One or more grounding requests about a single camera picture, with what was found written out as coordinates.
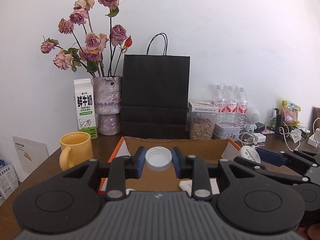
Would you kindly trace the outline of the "white round container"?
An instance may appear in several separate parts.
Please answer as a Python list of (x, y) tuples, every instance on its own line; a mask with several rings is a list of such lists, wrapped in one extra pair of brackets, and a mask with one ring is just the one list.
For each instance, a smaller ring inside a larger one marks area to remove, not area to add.
[(240, 149), (240, 155), (250, 161), (259, 164), (261, 163), (260, 155), (252, 146), (242, 146), (242, 148)]

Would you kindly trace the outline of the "white charger adapter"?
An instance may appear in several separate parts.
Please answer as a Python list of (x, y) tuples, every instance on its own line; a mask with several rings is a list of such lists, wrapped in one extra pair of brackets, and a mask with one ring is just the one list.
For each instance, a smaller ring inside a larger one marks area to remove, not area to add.
[(261, 133), (253, 133), (254, 142), (263, 143), (266, 141), (266, 136)]

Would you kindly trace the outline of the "white power strip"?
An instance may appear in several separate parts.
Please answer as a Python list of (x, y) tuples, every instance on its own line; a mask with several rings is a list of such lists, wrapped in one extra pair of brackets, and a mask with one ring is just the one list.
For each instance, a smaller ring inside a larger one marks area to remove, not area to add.
[(315, 148), (319, 147), (319, 144), (320, 144), (320, 130), (319, 130), (319, 128), (316, 128), (314, 134), (308, 138), (308, 144), (315, 147)]

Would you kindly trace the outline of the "yellow pink snack bag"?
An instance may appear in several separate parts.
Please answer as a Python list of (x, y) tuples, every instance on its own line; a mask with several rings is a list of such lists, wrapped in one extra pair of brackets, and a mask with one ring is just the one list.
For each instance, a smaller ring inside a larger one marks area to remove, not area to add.
[(301, 111), (300, 106), (286, 100), (283, 100), (281, 105), (285, 124), (287, 126), (297, 126), (299, 124), (298, 113)]

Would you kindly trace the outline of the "black small bottle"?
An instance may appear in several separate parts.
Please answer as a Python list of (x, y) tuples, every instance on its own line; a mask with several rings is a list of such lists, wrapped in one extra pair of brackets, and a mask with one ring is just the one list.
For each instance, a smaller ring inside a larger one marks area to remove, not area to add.
[(277, 129), (282, 126), (282, 115), (280, 113), (280, 109), (275, 108), (273, 110), (273, 117), (271, 119), (271, 127), (273, 129)]

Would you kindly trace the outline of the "small white robot speaker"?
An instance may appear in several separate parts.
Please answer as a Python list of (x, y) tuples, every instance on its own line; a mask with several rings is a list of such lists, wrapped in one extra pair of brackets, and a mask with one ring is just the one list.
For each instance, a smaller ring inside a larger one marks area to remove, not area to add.
[(244, 130), (246, 132), (254, 132), (257, 128), (256, 123), (259, 122), (259, 111), (256, 108), (248, 107), (246, 117), (245, 117), (245, 125)]

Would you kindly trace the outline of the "white printed tin box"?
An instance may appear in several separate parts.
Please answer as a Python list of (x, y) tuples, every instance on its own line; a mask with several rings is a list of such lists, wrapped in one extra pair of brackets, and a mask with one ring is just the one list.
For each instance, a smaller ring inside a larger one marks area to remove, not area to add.
[(232, 139), (238, 141), (240, 134), (240, 126), (237, 124), (215, 124), (213, 131), (214, 139)]

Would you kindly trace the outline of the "yellow ceramic mug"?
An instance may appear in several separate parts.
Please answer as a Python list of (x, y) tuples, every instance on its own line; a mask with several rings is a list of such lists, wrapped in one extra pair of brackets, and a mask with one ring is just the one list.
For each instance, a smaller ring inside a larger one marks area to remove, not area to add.
[(60, 138), (60, 146), (59, 164), (63, 171), (94, 158), (91, 136), (86, 132), (63, 135)]

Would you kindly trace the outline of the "white leaflet card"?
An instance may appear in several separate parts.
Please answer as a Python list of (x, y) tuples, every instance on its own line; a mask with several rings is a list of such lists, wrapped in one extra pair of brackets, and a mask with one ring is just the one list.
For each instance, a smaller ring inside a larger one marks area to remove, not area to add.
[(47, 145), (17, 136), (12, 136), (12, 142), (13, 166), (18, 180), (23, 182), (49, 157)]

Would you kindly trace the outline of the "water bottle left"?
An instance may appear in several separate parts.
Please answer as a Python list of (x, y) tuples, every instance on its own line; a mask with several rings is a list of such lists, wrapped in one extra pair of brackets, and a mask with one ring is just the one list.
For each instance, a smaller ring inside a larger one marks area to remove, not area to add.
[(216, 123), (223, 123), (226, 99), (223, 92), (223, 85), (216, 85), (216, 91), (212, 98), (212, 103), (218, 108), (217, 114), (215, 116)]

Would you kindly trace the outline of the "water bottle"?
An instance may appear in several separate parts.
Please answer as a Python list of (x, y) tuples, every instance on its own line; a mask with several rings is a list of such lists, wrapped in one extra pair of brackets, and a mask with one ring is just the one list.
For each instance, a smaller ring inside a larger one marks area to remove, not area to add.
[(243, 129), (248, 107), (248, 98), (243, 87), (239, 88), (237, 103), (238, 105), (236, 109), (235, 122), (240, 127), (240, 129)]
[(235, 114), (237, 109), (237, 98), (235, 97), (235, 87), (228, 86), (227, 96), (226, 96), (226, 108), (225, 108), (225, 122), (233, 123), (235, 120)]
[(223, 92), (223, 85), (216, 85), (216, 91), (212, 98), (212, 103), (218, 108), (217, 114), (215, 116), (216, 123), (223, 123), (226, 99)]

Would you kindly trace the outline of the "blue white booklet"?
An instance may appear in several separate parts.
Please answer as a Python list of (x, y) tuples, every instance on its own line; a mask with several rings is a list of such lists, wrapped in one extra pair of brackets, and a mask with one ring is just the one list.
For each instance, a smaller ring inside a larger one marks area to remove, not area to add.
[(17, 188), (18, 188), (18, 178), (12, 163), (7, 165), (2, 165), (0, 169), (0, 188), (1, 197), (6, 200)]

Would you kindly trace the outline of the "water bottle right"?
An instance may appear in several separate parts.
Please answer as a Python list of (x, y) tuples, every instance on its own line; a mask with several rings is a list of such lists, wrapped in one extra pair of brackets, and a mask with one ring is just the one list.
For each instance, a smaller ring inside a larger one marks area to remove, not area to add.
[(243, 129), (248, 107), (248, 98), (243, 87), (239, 88), (237, 103), (238, 105), (236, 109), (235, 122), (240, 127), (240, 129)]

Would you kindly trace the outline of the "clear jar of seeds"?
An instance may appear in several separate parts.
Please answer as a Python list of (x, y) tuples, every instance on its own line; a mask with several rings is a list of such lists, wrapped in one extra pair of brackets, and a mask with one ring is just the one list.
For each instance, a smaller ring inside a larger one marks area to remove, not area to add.
[(188, 131), (191, 139), (209, 140), (213, 137), (215, 114), (207, 112), (190, 112)]

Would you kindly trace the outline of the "water bottle middle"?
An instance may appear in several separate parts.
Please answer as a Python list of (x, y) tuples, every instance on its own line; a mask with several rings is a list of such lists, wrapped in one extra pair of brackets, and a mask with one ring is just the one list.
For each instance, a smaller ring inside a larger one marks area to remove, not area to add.
[(227, 96), (226, 96), (226, 108), (225, 108), (225, 122), (233, 123), (235, 120), (235, 114), (237, 109), (237, 98), (235, 97), (235, 87), (228, 86)]

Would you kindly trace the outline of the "white green milk carton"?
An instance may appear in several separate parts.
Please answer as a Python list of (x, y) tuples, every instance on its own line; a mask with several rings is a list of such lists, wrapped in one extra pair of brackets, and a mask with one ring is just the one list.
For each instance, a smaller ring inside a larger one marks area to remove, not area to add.
[(78, 131), (86, 132), (95, 139), (98, 137), (98, 132), (91, 79), (74, 80), (74, 92)]

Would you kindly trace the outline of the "flat white box on jar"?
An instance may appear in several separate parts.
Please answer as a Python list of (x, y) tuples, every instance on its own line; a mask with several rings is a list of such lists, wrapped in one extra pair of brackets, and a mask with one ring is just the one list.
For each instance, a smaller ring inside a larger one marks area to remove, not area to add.
[(201, 112), (201, 113), (218, 113), (219, 108), (211, 104), (210, 102), (198, 102), (189, 101), (188, 108), (191, 112)]

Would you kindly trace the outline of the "orange cardboard pumpkin box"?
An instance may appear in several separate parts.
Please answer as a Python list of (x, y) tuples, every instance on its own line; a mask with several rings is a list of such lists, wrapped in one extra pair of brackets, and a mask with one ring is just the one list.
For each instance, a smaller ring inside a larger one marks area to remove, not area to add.
[[(151, 170), (145, 161), (147, 150), (152, 147), (165, 147), (172, 153), (172, 162), (164, 171)], [(179, 176), (175, 171), (182, 165), (174, 147), (180, 150), (181, 155), (202, 157), (208, 163), (217, 163), (220, 159), (233, 160), (240, 155), (240, 146), (231, 139), (211, 139), (211, 140), (157, 140), (157, 139), (139, 139), (133, 137), (121, 137), (113, 153), (109, 158), (111, 162), (116, 157), (133, 156), (140, 147), (145, 148), (142, 156), (144, 166), (139, 170), (139, 179), (127, 179), (126, 188), (136, 191), (180, 191)]]

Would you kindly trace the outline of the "purple textured vase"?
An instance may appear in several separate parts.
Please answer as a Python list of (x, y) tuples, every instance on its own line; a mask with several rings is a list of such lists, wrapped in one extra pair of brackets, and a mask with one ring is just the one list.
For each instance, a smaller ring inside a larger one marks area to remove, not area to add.
[(94, 77), (93, 94), (95, 113), (98, 115), (98, 133), (116, 135), (121, 132), (122, 77)]

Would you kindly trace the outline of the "black paper shopping bag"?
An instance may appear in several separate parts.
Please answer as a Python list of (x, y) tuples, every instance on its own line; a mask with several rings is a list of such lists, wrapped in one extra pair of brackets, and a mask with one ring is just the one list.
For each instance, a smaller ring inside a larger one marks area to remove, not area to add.
[(121, 133), (144, 139), (186, 139), (190, 58), (125, 55)]

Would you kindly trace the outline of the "dried pink rose bouquet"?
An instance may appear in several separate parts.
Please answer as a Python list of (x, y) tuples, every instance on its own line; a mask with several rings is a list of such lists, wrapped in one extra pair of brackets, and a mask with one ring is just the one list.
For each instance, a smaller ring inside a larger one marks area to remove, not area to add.
[(108, 34), (93, 31), (89, 13), (95, 0), (76, 0), (69, 18), (62, 18), (57, 27), (59, 33), (72, 35), (75, 43), (63, 48), (56, 39), (43, 39), (41, 53), (59, 49), (53, 59), (57, 68), (76, 72), (84, 67), (92, 77), (115, 77), (121, 56), (132, 46), (132, 37), (122, 25), (112, 24), (119, 14), (120, 0), (98, 0), (98, 3), (108, 9)]

